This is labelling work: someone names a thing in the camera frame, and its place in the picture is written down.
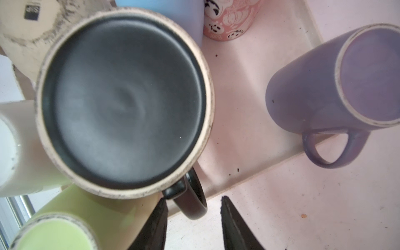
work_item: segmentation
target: black mug handle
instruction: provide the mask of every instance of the black mug handle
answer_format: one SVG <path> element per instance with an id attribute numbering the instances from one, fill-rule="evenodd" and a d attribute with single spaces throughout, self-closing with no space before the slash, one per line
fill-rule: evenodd
<path id="1" fill-rule="evenodd" d="M 303 133 L 303 148 L 308 158 L 317 166 L 322 168 L 340 168 L 351 163 L 361 152 L 367 142 L 369 131 L 351 129 L 347 131 L 348 140 L 342 154 L 334 162 L 323 159 L 315 147 L 316 133 Z"/>
<path id="2" fill-rule="evenodd" d="M 206 197 L 194 168 L 162 194 L 168 200 L 173 199 L 182 213 L 191 220 L 197 220 L 207 212 Z"/>

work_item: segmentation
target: purple mug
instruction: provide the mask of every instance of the purple mug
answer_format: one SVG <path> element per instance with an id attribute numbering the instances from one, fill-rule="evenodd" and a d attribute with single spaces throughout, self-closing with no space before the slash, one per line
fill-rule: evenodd
<path id="1" fill-rule="evenodd" d="M 281 128 L 302 134 L 314 164 L 346 166 L 372 130 L 400 123 L 400 27 L 369 25 L 316 47 L 274 74 L 265 99 Z M 348 134 L 347 145 L 328 162 L 315 135 L 339 133 Z"/>

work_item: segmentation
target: blue mug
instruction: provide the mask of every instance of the blue mug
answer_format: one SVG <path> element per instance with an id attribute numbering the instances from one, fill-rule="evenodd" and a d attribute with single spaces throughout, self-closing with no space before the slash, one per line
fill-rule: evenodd
<path id="1" fill-rule="evenodd" d="M 118 7 L 149 9 L 172 19 L 201 46 L 204 25 L 203 0 L 115 0 Z"/>

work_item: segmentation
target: cup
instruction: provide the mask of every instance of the cup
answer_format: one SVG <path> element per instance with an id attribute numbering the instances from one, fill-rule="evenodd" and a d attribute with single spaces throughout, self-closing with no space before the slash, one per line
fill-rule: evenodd
<path id="1" fill-rule="evenodd" d="M 201 46 L 203 39 L 203 0 L 116 0 L 118 7 L 139 7 L 149 9 L 174 20 L 196 43 Z"/>
<path id="2" fill-rule="evenodd" d="M 272 119 L 302 134 L 309 159 L 323 168 L 351 163 L 372 130 L 400 123 L 400 28 L 373 24 L 332 39 L 280 69 L 266 90 Z M 335 162 L 315 148 L 316 134 L 347 133 Z"/>
<path id="3" fill-rule="evenodd" d="M 33 104 L 33 100 L 0 104 L 0 197 L 32 194 L 70 183 L 40 143 Z"/>
<path id="4" fill-rule="evenodd" d="M 53 45 L 38 79 L 40 139 L 75 184 L 115 199 L 163 191 L 189 218 L 206 213 L 192 166 L 210 136 L 214 89 L 180 26 L 145 9 L 98 12 Z"/>
<path id="5" fill-rule="evenodd" d="M 71 185 L 34 214 L 10 249 L 126 250 L 159 199 L 108 199 Z"/>
<path id="6" fill-rule="evenodd" d="M 253 23 L 264 0 L 204 0 L 203 34 L 217 41 L 243 35 Z"/>
<path id="7" fill-rule="evenodd" d="M 57 36 L 80 19 L 110 8 L 107 0 L 0 1 L 0 46 L 12 63 L 35 82 Z"/>

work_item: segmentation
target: pink patterned cup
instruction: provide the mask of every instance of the pink patterned cup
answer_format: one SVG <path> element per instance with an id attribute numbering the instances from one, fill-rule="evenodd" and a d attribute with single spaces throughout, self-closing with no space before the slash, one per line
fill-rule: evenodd
<path id="1" fill-rule="evenodd" d="M 204 0 L 203 34 L 217 41 L 241 36 L 252 24 L 264 0 Z"/>

